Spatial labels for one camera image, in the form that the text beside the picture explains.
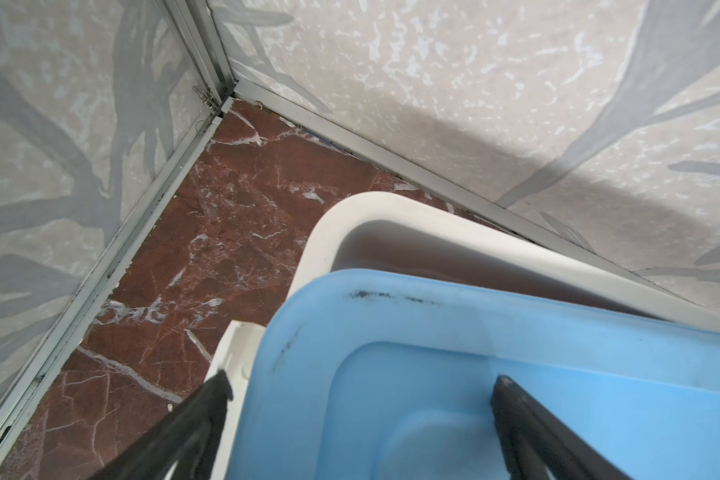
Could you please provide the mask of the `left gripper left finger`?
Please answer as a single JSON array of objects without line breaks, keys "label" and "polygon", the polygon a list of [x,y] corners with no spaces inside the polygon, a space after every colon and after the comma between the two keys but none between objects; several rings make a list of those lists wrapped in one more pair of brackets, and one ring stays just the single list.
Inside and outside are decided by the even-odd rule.
[{"label": "left gripper left finger", "polygon": [[94,479],[209,479],[233,390],[220,370]]}]

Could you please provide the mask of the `white plastic storage bin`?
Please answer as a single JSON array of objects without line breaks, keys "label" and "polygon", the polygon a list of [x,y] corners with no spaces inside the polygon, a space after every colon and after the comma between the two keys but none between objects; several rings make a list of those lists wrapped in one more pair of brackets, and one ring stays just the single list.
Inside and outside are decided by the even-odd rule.
[{"label": "white plastic storage bin", "polygon": [[[720,334],[720,316],[701,307],[391,193],[354,195],[322,216],[308,237],[285,302],[310,282],[345,270],[509,292]],[[230,479],[227,467],[268,326],[232,324],[215,355],[215,364],[229,370],[235,391],[213,472],[217,479]]]}]

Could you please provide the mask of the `blue plastic bin lid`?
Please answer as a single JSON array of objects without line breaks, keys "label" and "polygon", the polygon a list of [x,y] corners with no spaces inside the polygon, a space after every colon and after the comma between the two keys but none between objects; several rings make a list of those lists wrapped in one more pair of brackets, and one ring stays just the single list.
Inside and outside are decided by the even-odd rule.
[{"label": "blue plastic bin lid", "polygon": [[720,334],[374,270],[276,312],[226,475],[504,479],[502,375],[632,478],[720,479]]}]

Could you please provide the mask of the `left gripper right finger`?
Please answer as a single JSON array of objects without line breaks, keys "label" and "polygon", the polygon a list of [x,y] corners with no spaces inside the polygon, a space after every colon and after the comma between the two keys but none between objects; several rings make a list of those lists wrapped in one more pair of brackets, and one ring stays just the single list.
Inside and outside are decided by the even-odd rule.
[{"label": "left gripper right finger", "polygon": [[626,479],[513,379],[500,375],[491,408],[512,479]]}]

